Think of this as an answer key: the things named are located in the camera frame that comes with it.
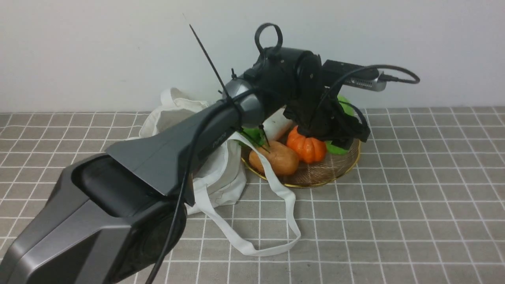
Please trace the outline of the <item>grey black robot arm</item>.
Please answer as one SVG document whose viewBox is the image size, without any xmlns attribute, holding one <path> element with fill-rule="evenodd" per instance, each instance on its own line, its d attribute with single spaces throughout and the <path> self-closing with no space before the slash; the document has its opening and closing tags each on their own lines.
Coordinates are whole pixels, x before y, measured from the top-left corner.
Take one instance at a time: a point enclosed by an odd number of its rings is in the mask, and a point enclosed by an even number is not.
<svg viewBox="0 0 505 284">
<path fill-rule="evenodd" d="M 117 142 L 63 169 L 43 210 L 8 248 L 2 284 L 115 284 L 154 265 L 152 283 L 181 238 L 192 176 L 212 156 L 236 146 L 242 128 L 286 107 L 304 133 L 350 146 L 368 126 L 333 97 L 348 78 L 376 69 L 327 60 L 308 50 L 268 47 L 253 67 L 233 75 L 223 99 L 151 137 Z"/>
</svg>

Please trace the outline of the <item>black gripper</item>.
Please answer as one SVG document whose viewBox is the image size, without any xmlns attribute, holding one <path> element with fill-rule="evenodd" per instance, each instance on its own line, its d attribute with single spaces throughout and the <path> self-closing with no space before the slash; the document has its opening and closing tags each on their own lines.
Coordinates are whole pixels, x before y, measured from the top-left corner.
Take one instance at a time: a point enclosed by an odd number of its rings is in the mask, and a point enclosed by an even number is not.
<svg viewBox="0 0 505 284">
<path fill-rule="evenodd" d="M 348 106 L 355 111 L 354 116 L 348 115 L 348 126 L 344 128 L 349 131 L 351 137 L 337 138 L 339 132 L 333 119 L 337 118 L 342 108 L 338 103 L 332 106 L 331 99 L 340 95 L 339 92 L 326 87 L 314 95 L 305 92 L 298 99 L 288 103 L 284 115 L 296 124 L 300 134 L 323 142 L 330 140 L 331 144 L 339 149 L 350 149 L 355 140 L 366 142 L 371 129 L 363 113 L 348 103 Z"/>
</svg>

